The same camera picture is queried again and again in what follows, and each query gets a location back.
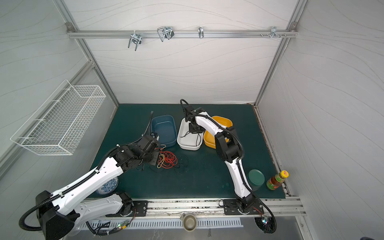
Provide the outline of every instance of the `small metal bowl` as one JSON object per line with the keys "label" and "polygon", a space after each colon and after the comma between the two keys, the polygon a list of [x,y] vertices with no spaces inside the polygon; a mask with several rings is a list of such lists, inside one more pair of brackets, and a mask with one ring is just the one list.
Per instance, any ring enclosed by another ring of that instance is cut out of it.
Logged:
{"label": "small metal bowl", "polygon": [[187,232],[192,232],[197,227],[197,220],[195,216],[193,216],[192,214],[188,214],[188,215],[183,214],[180,217],[180,220],[183,221],[183,227]]}

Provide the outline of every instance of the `sauce bottle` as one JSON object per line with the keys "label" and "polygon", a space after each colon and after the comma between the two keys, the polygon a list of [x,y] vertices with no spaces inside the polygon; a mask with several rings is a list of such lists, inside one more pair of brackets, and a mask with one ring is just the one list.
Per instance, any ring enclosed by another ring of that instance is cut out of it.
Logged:
{"label": "sauce bottle", "polygon": [[266,186],[270,190],[275,190],[281,184],[283,184],[284,180],[289,176],[289,173],[285,170],[281,171],[281,173],[276,174],[275,176],[271,177],[267,182]]}

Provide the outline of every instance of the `gray wall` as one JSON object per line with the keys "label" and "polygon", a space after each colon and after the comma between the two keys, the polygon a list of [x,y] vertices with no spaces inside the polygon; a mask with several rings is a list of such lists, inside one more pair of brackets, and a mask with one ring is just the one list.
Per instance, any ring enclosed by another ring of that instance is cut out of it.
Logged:
{"label": "gray wall", "polygon": [[315,239],[384,238],[383,13],[310,0],[259,105]]}
{"label": "gray wall", "polygon": [[[87,62],[51,0],[0,2],[0,155],[9,138],[64,80]],[[80,84],[102,87],[93,70]],[[112,120],[107,96],[72,156],[37,156],[24,151],[0,180],[1,239],[44,239],[18,227],[35,196],[72,182],[89,170]],[[38,226],[36,215],[27,218]]]}

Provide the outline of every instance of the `green lid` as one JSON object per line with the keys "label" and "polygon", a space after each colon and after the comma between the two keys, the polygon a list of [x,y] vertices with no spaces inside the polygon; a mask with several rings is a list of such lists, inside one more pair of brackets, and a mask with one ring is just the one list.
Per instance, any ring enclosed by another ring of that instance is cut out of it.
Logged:
{"label": "green lid", "polygon": [[264,184],[265,178],[264,174],[259,170],[252,169],[248,173],[248,181],[251,185],[259,187]]}

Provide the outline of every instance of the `yellow bottle cap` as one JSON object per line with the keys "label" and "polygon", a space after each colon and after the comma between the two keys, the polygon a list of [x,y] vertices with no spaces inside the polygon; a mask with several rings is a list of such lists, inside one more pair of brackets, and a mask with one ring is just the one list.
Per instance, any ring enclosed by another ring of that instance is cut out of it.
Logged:
{"label": "yellow bottle cap", "polygon": [[285,171],[285,170],[282,170],[281,173],[280,173],[280,175],[281,175],[283,178],[287,178],[287,177],[289,177],[289,173],[288,173],[287,171]]}

